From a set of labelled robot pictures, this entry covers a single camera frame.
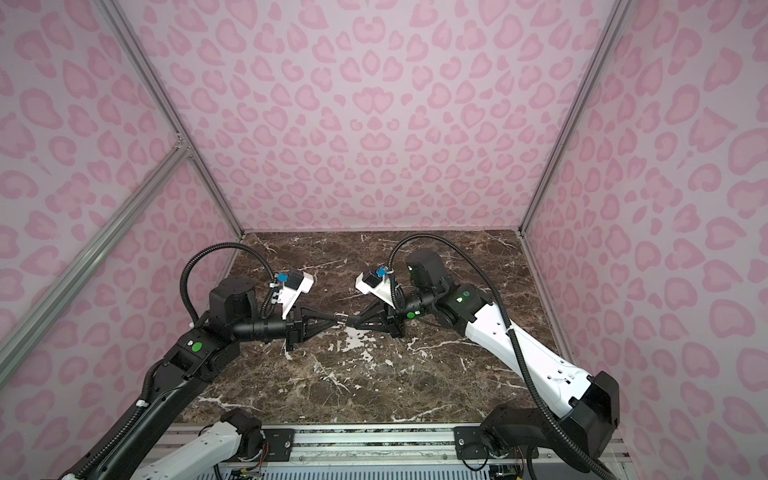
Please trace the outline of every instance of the pink wall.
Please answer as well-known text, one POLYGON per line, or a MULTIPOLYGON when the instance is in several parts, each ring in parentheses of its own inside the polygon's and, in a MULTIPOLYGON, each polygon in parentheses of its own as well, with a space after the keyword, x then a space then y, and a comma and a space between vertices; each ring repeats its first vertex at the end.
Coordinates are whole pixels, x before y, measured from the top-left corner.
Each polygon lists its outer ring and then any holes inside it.
MULTIPOLYGON (((178 278, 198 250, 234 240, 184 164, 0 391, 0 477, 56 478, 138 396, 147 367, 189 329, 178 278)), ((229 252, 193 270, 199 312, 229 252)))
POLYGON ((0 6, 0 341, 170 150, 108 32, 88 0, 0 6))
POLYGON ((768 4, 641 2, 530 236, 642 478, 768 477, 768 4))
POLYGON ((515 227, 613 0, 121 2, 248 229, 515 227))

